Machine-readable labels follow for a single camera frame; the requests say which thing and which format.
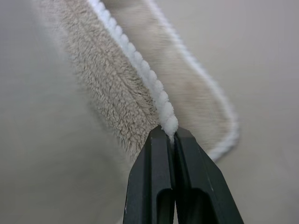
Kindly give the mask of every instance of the beige fabric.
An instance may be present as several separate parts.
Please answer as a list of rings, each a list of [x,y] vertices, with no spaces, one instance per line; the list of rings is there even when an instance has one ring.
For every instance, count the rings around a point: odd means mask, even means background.
[[[230,123],[210,87],[184,60],[165,27],[142,0],[103,0],[129,40],[156,72],[178,124],[206,150],[228,134]]]
[[[55,28],[57,42],[68,52],[93,107],[134,161],[149,131],[158,124],[149,91],[87,0],[36,1],[48,24]],[[157,73],[179,125],[190,130],[204,150],[214,149],[230,131],[230,122],[165,27],[142,0],[103,2]]]
[[[39,7],[56,29],[93,107],[119,137],[134,161],[158,125],[148,89],[86,0],[41,0]]]

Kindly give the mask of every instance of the white piped edge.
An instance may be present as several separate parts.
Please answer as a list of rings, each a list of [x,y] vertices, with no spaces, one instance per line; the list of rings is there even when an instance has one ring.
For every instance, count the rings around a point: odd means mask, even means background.
[[[155,72],[150,69],[149,64],[142,58],[142,55],[136,50],[134,45],[129,42],[127,35],[123,34],[122,28],[117,25],[115,18],[105,8],[104,3],[100,0],[88,0],[88,2],[98,19],[103,22],[105,28],[120,45],[123,53],[137,70],[137,74],[142,79],[144,85],[149,89],[159,114],[161,127],[173,143],[174,133],[178,129],[178,119],[174,114],[173,107],[169,102],[168,95],[164,91],[162,83],[157,79]]]
[[[228,98],[224,94],[223,90],[216,81],[206,72],[206,70],[202,67],[202,65],[198,62],[198,60],[189,52],[187,47],[184,45],[182,39],[177,34],[176,30],[172,27],[172,25],[167,21],[164,16],[162,10],[156,4],[154,0],[145,0],[148,6],[151,8],[152,12],[159,19],[159,21],[166,27],[168,33],[171,35],[173,41],[176,46],[181,51],[187,63],[189,63],[201,76],[207,84],[211,87],[212,93],[216,98],[219,99],[221,104],[223,105],[224,112],[226,117],[230,120],[230,131],[223,138],[221,142],[217,144],[217,146],[208,152],[208,155],[213,161],[216,161],[225,153],[227,153],[232,146],[236,144],[239,139],[239,124],[238,124],[238,116],[235,113],[233,106],[230,104]]]

